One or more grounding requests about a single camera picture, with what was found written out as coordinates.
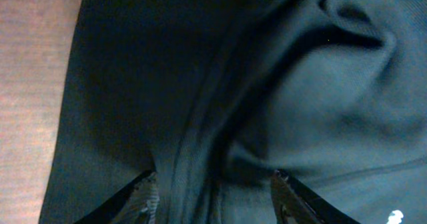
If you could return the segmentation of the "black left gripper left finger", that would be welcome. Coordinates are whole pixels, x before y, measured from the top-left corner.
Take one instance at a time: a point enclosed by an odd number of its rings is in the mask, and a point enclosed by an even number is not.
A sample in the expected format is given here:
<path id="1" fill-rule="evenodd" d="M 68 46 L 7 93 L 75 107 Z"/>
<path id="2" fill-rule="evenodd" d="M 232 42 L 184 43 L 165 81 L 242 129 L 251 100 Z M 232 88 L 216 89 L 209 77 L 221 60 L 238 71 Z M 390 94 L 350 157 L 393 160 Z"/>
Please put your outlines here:
<path id="1" fill-rule="evenodd" d="M 157 173 L 145 171 L 75 224 L 155 224 Z"/>

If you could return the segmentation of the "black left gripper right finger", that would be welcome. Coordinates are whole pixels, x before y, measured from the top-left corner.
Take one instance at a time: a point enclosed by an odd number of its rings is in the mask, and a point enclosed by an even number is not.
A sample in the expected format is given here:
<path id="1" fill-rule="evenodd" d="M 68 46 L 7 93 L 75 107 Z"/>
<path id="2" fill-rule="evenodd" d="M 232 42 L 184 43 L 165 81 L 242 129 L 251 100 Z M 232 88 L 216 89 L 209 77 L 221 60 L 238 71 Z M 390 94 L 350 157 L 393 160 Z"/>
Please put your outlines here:
<path id="1" fill-rule="evenodd" d="M 274 171 L 270 188 L 279 224 L 360 224 L 284 170 Z"/>

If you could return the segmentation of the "black t-shirt with white logo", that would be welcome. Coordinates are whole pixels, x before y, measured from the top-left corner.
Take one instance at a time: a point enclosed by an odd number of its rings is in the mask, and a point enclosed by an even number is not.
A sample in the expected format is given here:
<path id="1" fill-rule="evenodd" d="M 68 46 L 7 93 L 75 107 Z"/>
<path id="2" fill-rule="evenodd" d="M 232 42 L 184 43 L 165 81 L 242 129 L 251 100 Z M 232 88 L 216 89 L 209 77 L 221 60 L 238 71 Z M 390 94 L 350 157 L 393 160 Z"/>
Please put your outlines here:
<path id="1" fill-rule="evenodd" d="M 426 0 L 82 0 L 41 223 L 275 223 L 282 169 L 360 223 L 426 222 Z"/>

